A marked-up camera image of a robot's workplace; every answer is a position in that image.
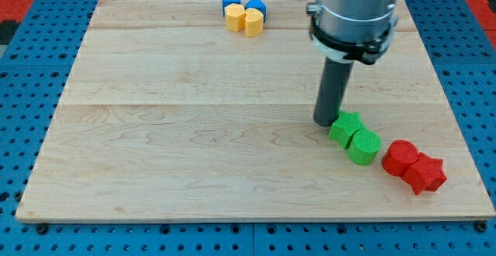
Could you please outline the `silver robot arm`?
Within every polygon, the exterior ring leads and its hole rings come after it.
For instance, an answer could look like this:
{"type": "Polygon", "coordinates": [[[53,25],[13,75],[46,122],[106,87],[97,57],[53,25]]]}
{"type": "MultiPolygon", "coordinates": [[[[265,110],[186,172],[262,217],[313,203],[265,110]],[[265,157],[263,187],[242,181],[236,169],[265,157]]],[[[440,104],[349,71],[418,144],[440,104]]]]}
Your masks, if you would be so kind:
{"type": "Polygon", "coordinates": [[[331,61],[374,64],[391,45],[397,0],[315,0],[307,4],[309,36],[331,61]]]}

